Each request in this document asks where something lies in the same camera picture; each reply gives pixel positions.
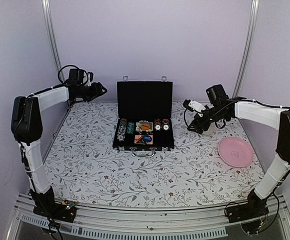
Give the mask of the black poker case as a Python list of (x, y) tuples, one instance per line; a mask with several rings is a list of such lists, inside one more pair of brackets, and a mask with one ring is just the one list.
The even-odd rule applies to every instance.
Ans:
[[(171, 120), (173, 98), (173, 83), (171, 81), (119, 81), (117, 82), (117, 107), (118, 122), (112, 147), (117, 150), (149, 151), (152, 157), (157, 151), (171, 151), (175, 147), (173, 136), (173, 123)], [(121, 119), (127, 122), (137, 123), (148, 121), (153, 123), (153, 131), (134, 131), (134, 134), (126, 132), (125, 140), (117, 139), (118, 126)], [(169, 119), (170, 129), (160, 131), (154, 129), (154, 120)], [(150, 135), (153, 137), (152, 145), (135, 144), (135, 135)]]

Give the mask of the black triangular token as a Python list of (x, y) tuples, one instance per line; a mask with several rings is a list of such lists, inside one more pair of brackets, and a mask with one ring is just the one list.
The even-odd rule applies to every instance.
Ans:
[(143, 136), (142, 135), (136, 135), (135, 138), (134, 138), (134, 143), (135, 144), (144, 145), (145, 142), (143, 140)]

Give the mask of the blue card deck box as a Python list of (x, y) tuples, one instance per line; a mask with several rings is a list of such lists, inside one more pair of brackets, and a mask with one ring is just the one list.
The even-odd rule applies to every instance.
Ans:
[(139, 121), (136, 123), (135, 130), (137, 132), (152, 132), (153, 131), (153, 123), (148, 121)]

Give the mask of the red card deck box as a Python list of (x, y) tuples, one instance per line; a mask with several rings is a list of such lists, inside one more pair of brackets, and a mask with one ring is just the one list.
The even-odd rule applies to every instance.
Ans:
[(134, 143), (138, 145), (152, 145), (153, 137), (151, 135), (135, 135)]

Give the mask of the blue round button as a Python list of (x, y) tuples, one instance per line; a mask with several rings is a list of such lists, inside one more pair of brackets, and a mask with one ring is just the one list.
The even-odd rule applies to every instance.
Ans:
[(143, 140), (147, 145), (153, 144), (153, 137), (151, 135), (144, 135)]

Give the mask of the orange round button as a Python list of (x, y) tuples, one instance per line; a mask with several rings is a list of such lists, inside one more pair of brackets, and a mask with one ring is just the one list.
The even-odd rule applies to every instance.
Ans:
[(153, 123), (152, 122), (144, 122), (142, 125), (141, 125), (141, 128), (143, 130), (152, 130), (153, 129)]

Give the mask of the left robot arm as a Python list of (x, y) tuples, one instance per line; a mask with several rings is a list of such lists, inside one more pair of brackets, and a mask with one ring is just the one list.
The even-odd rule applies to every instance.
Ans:
[(77, 99), (90, 102), (107, 92), (108, 90), (99, 82), (91, 85), (59, 84), (14, 99), (11, 132), (18, 143), (33, 198), (42, 200), (39, 207), (48, 217), (55, 217), (59, 213), (59, 206), (52, 201), (54, 192), (43, 168), (40, 141), (43, 132), (41, 114), (57, 104), (65, 102), (73, 104)]

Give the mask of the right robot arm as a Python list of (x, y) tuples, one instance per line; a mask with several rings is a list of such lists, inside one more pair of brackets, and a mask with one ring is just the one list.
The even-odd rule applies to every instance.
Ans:
[(207, 107), (195, 100), (185, 100), (185, 109), (196, 113), (187, 129), (198, 134), (207, 132), (219, 121), (238, 119), (246, 131), (265, 175), (252, 193), (256, 198), (268, 198), (290, 172), (290, 106), (270, 105), (255, 99), (235, 97), (216, 101)]

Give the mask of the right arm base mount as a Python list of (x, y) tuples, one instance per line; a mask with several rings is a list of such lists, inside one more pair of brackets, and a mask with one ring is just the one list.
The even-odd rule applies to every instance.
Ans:
[(249, 196), (247, 203), (230, 202), (224, 209), (229, 223), (243, 222), (242, 230), (248, 235), (258, 234), (268, 219), (269, 209), (266, 199)]

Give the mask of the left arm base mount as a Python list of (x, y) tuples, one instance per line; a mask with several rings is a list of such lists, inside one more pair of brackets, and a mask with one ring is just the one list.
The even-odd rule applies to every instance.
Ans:
[(59, 220), (63, 222), (73, 223), (77, 208), (75, 206), (68, 207), (62, 203), (55, 203), (54, 201), (44, 201), (36, 199), (33, 212), (37, 215), (47, 217), (50, 220)]

